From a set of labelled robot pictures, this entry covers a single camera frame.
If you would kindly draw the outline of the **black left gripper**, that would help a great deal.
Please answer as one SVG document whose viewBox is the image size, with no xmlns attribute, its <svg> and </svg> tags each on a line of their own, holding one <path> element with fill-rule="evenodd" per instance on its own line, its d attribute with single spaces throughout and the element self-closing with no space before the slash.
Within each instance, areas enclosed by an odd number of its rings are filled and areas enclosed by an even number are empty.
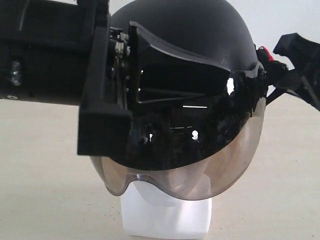
<svg viewBox="0 0 320 240">
<path fill-rule="evenodd" d="M 109 8 L 108 0 L 96 2 L 78 111 L 80 156 L 121 156 L 131 130 L 130 110 L 220 95 L 235 72 L 220 34 L 189 21 L 131 21 L 128 37 L 111 26 Z"/>
</svg>

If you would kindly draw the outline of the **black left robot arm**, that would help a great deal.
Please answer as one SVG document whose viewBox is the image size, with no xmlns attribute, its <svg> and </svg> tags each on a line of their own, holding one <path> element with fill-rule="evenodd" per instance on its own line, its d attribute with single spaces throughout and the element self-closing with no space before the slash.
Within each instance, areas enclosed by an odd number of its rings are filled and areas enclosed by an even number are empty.
<svg viewBox="0 0 320 240">
<path fill-rule="evenodd" d="M 119 158 L 133 122 L 221 94 L 231 70 L 202 53 L 199 19 L 136 0 L 3 0 L 0 97 L 79 107 L 77 153 Z"/>
</svg>

